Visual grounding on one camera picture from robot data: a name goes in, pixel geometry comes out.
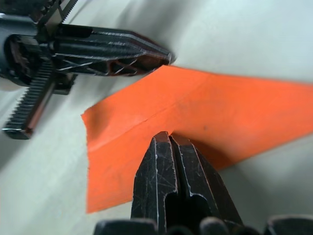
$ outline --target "white table surface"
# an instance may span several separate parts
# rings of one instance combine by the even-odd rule
[[[176,66],[313,82],[312,12],[310,0],[80,0],[67,22],[141,33],[172,50]],[[53,95],[32,140],[0,134],[1,235],[91,235],[100,219],[129,218],[130,203],[85,214],[80,115],[138,79],[79,76],[70,95]],[[0,89],[3,126],[24,89],[3,79]],[[274,214],[313,214],[312,142],[306,136],[221,172],[246,224],[262,230]]]

